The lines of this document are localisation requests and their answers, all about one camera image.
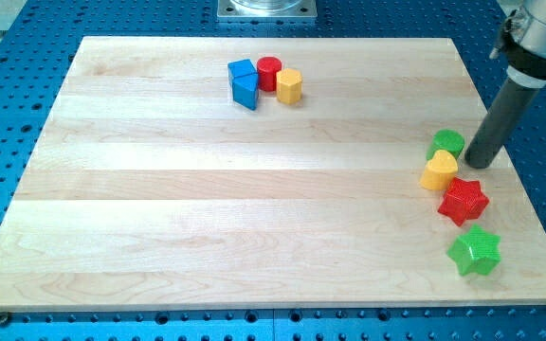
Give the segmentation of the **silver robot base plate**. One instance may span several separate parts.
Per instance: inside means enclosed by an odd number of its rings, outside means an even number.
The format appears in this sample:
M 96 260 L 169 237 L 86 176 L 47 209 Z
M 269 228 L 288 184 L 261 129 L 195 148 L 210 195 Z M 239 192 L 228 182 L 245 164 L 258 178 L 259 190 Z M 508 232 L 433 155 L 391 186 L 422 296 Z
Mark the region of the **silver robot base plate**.
M 222 19 L 314 19 L 316 0 L 218 0 L 217 17 Z

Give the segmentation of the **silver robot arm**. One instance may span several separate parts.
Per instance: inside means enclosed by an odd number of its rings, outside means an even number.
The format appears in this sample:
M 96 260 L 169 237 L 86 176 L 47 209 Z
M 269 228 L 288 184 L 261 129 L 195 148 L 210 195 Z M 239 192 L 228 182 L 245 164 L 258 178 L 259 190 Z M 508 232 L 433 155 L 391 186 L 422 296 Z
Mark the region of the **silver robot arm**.
M 489 57 L 503 54 L 507 76 L 527 88 L 546 84 L 546 0 L 524 0 L 500 24 Z

